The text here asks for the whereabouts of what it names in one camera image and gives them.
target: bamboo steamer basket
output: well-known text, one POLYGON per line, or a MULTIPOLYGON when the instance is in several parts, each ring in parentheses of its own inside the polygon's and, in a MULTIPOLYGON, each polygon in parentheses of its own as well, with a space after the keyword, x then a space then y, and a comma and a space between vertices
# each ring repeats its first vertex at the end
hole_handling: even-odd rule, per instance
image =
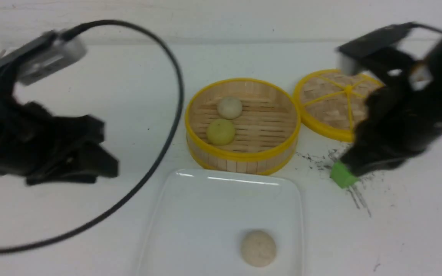
POLYGON ((293 156, 300 131, 296 102, 279 87, 255 79, 216 82, 199 91, 185 114, 186 139, 203 168, 237 173, 271 174, 293 156), (242 115, 232 120, 235 138, 225 146, 207 140, 209 123, 220 118, 217 103, 226 96, 242 101, 242 115))
POLYGON ((346 76, 338 69, 321 70, 301 79, 294 89, 301 121, 334 140, 353 142, 354 127, 366 119, 364 100, 382 84, 373 77, 346 76))

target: white plate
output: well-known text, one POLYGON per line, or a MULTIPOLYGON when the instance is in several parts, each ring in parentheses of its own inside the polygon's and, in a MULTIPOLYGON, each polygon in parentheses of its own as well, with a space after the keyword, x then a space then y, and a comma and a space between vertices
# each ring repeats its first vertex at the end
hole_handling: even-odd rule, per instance
POLYGON ((203 169, 172 173, 142 250, 138 276, 301 276, 300 192, 289 180, 203 169), (244 235, 261 229, 277 245, 255 268, 240 256, 244 235))

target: white surface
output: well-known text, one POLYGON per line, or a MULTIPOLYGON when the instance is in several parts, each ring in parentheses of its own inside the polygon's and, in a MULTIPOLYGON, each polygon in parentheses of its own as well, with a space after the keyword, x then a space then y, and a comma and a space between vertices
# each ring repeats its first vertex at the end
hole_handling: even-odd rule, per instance
POLYGON ((301 276, 304 267, 302 204, 289 180, 184 169, 167 178, 138 276, 301 276), (244 236, 270 234, 277 255, 252 267, 241 257, 244 236))
MULTIPOLYGON (((205 85, 229 77, 263 79, 291 93, 302 76, 336 66, 338 45, 172 48, 184 71, 189 100, 205 85)), ((429 45, 404 47, 421 54, 429 45)), ((56 114, 91 113, 105 120, 104 145, 121 160, 121 175, 91 186, 31 188, 21 179, 0 178, 0 246, 60 234, 124 196, 158 154, 172 123, 176 93, 172 69, 153 45, 90 47, 82 61, 25 89, 18 87, 22 101, 35 99, 56 114)), ((328 177, 328 155, 345 146, 302 126, 298 153, 274 174, 305 191, 307 275, 442 275, 442 138, 402 168, 377 172, 358 184, 372 217, 328 177)), ((66 242, 0 257, 0 276, 134 274, 160 184, 174 170, 198 167, 187 152, 182 123, 158 171, 124 208, 66 242)))
MULTIPOLYGON (((442 28, 437 0, 0 0, 0 45, 19 45, 42 32, 85 21, 122 19, 169 42, 247 43, 351 39, 391 23, 420 21, 442 28)), ((88 42, 137 42, 127 31, 100 28, 88 42)), ((417 38, 435 34, 419 31, 417 38)))

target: black cable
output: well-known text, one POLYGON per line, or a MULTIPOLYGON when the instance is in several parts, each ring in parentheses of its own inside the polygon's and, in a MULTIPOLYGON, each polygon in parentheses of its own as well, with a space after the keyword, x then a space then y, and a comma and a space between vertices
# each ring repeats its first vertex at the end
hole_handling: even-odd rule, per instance
POLYGON ((184 103, 184 83, 182 78, 182 71, 180 70, 180 66, 177 62, 177 59, 173 55, 172 51, 168 48, 168 46, 163 42, 163 40, 156 36, 154 33, 150 32, 149 30, 146 30, 145 28, 142 28, 140 26, 134 25, 132 23, 128 23, 125 21, 119 21, 119 20, 99 20, 99 21, 93 21, 89 23, 83 23, 81 25, 78 25, 70 30, 67 30, 63 33, 63 39, 64 40, 71 40, 77 35, 83 33, 84 31, 89 30, 90 28, 96 27, 96 26, 105 26, 105 25, 116 25, 116 26, 123 26, 125 28, 130 28, 132 30, 138 31, 140 33, 143 33, 144 35, 148 36, 149 38, 153 39, 155 42, 157 42, 160 47, 165 51, 166 55, 172 62, 172 65, 175 69, 175 74, 177 77, 178 82, 178 103, 177 103, 177 110, 175 112, 175 119, 173 121, 172 128, 170 129, 170 133, 168 134, 167 141, 163 145, 163 148, 161 149, 160 154, 158 154, 158 157, 156 158, 155 162, 147 171, 147 173, 143 176, 143 178, 140 180, 140 182, 133 187, 128 194, 126 194, 120 201, 118 201, 114 206, 112 206, 109 210, 103 212, 98 217, 94 218, 93 220, 90 220, 89 222, 81 225, 80 227, 68 231, 64 234, 58 235, 53 238, 41 240, 41 241, 35 241, 33 243, 27 243, 24 245, 19 246, 9 246, 5 248, 0 248, 0 255, 2 254, 8 254, 8 253, 17 253, 27 250, 33 250, 37 248, 42 248, 44 246, 49 246, 54 243, 58 243, 61 241, 64 241, 66 239, 72 238, 76 236, 77 234, 81 234, 82 232, 90 229, 91 227, 95 226, 96 224, 99 224, 100 222, 103 222, 106 218, 108 218, 110 215, 115 213, 119 208, 124 206, 136 193, 139 191, 142 186, 149 180, 151 175, 156 171, 158 166, 160 165, 163 157, 165 157, 165 154, 167 153, 168 148, 170 147, 170 144, 172 143, 173 137, 175 136, 175 132, 177 131, 178 124, 180 122, 180 117, 182 115, 182 108, 184 103))
POLYGON ((429 26, 429 25, 426 25, 426 24, 416 23, 416 22, 410 22, 409 24, 410 24, 410 26, 412 28, 423 28, 423 29, 426 29, 426 30, 431 30, 431 31, 436 32, 436 33, 442 33, 441 29, 433 27, 433 26, 429 26))

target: white dumpling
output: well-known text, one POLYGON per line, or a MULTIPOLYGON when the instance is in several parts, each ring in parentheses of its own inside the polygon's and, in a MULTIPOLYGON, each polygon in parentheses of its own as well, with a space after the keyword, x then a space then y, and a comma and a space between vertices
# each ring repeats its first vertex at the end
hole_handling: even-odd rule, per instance
POLYGON ((242 101, 232 96, 224 97, 218 103, 218 114, 224 119, 238 118, 242 114, 242 109, 242 101))

